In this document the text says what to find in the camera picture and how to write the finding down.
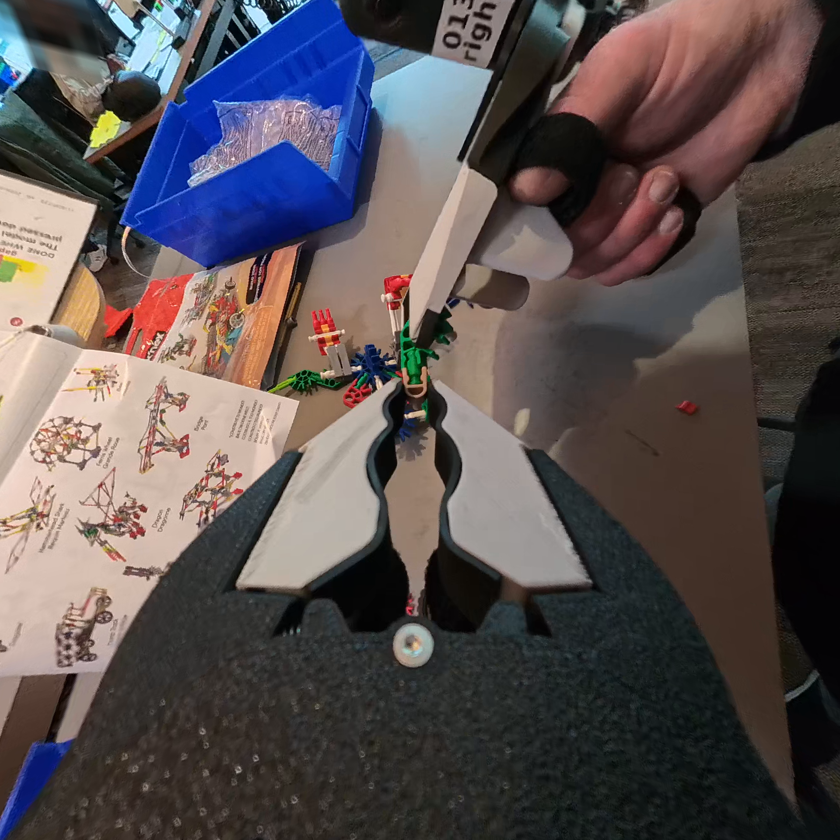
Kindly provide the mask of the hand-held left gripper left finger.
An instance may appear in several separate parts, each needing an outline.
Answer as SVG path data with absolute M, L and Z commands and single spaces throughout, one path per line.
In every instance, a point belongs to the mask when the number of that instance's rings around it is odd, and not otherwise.
M 392 407 L 402 398 L 401 384 L 386 384 L 303 445 L 238 577 L 240 591 L 314 595 L 382 543 L 389 479 L 375 458 L 383 445 L 394 449 Z

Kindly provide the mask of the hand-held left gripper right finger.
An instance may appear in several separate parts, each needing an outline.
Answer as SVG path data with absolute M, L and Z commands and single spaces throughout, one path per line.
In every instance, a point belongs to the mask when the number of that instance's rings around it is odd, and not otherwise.
M 457 605 L 587 592 L 592 579 L 524 444 L 441 381 L 428 396 L 444 491 L 437 562 Z

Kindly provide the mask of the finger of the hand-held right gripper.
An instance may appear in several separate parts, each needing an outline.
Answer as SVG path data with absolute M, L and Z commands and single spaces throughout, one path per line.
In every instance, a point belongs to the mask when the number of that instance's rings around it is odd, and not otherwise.
M 492 75 L 459 153 L 461 163 L 503 181 L 564 63 L 574 33 L 568 4 L 520 4 L 491 63 Z
M 497 185 L 460 167 L 423 249 L 408 292 L 411 341 L 429 349 L 434 327 L 498 196 Z

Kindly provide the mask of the green fan-shaped connector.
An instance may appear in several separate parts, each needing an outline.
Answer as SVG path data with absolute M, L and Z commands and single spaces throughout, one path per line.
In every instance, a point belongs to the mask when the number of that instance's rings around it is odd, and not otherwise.
M 434 350 L 418 348 L 406 332 L 400 335 L 400 363 L 403 382 L 418 383 L 428 381 L 428 359 L 437 361 Z

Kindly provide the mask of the colourful toy construction model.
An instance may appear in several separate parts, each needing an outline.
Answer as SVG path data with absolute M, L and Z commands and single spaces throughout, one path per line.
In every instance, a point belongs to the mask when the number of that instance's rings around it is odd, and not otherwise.
M 336 367 L 328 367 L 319 371 L 302 369 L 281 379 L 276 386 L 268 390 L 272 394 L 283 394 L 294 392 L 300 395 L 309 395 L 321 389 L 333 392 L 342 392 L 342 403 L 352 409 L 373 394 L 380 391 L 385 385 L 397 382 L 403 385 L 400 363 L 400 335 L 405 332 L 410 336 L 408 325 L 408 292 L 413 275 L 393 275 L 384 278 L 383 294 L 381 301 L 385 304 L 393 332 L 392 352 L 380 349 L 374 343 L 367 343 L 361 350 L 356 351 L 350 359 L 350 365 L 346 371 L 339 371 Z M 443 313 L 437 319 L 434 327 L 434 341 L 432 347 L 426 350 L 434 350 L 440 359 L 437 347 L 450 347 L 457 339 L 457 332 L 452 327 L 450 319 L 452 311 L 450 304 L 458 304 L 459 299 L 447 299 Z M 430 363 L 439 361 L 428 359 L 428 381 L 427 399 L 418 408 L 411 406 L 407 400 L 404 408 L 406 411 L 417 409 L 427 410 L 428 400 L 431 391 L 432 377 L 430 374 Z M 395 432 L 395 439 L 405 450 L 411 450 L 419 455 L 424 450 L 424 444 L 420 438 L 428 428 L 427 423 L 409 422 L 402 420 L 402 425 Z

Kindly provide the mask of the person's right hand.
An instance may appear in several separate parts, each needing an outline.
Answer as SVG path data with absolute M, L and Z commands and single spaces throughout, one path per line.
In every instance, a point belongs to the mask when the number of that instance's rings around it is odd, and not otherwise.
M 604 37 L 508 184 L 559 212 L 565 275 L 612 287 L 676 256 L 794 110 L 822 27 L 812 1 L 681 1 Z

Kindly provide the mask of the clear plastic parts bag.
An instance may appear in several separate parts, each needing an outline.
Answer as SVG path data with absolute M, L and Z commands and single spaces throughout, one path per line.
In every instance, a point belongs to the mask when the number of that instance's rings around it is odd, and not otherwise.
M 320 107 L 313 99 L 214 101 L 222 137 L 190 164 L 190 187 L 241 165 L 281 143 L 289 143 L 328 171 L 342 107 Z

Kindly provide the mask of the yellow rod with grey connector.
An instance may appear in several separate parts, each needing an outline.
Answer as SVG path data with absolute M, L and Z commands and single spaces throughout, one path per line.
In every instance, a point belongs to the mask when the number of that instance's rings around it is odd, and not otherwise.
M 315 252 L 314 245 L 310 243 L 301 244 L 298 250 L 297 261 L 281 310 L 280 323 L 260 383 L 263 391 L 267 392 L 280 381 L 280 369 L 287 353 L 292 332 L 298 325 L 298 313 L 302 294 L 308 281 Z

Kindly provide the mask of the large model picture poster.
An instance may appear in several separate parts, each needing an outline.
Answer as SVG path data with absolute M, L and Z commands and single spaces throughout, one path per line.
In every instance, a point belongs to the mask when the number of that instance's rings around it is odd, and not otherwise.
M 103 671 L 298 402 L 27 331 L 2 332 L 1 375 L 2 677 Z

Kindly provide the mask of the blue plastic bin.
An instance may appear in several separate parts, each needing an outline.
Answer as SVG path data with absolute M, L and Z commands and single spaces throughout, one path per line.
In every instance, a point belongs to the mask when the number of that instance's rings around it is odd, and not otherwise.
M 374 64 L 337 4 L 306 2 L 166 106 L 121 225 L 204 267 L 352 217 L 371 116 Z M 289 142 L 189 186 L 190 163 L 222 138 L 216 102 L 309 98 L 340 108 L 324 171 Z

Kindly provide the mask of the printed instruction sheet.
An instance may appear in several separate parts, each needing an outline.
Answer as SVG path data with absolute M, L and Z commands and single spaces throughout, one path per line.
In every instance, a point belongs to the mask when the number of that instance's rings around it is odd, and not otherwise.
M 1 173 L 1 330 L 47 324 L 76 268 L 98 205 Z

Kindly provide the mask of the blue flat panel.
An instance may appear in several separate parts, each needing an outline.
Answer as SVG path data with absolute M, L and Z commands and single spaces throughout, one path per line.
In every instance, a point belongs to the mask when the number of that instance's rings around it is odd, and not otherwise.
M 73 739 L 35 742 L 29 748 L 1 817 L 1 838 L 7 839 L 20 819 L 45 788 L 69 752 Z

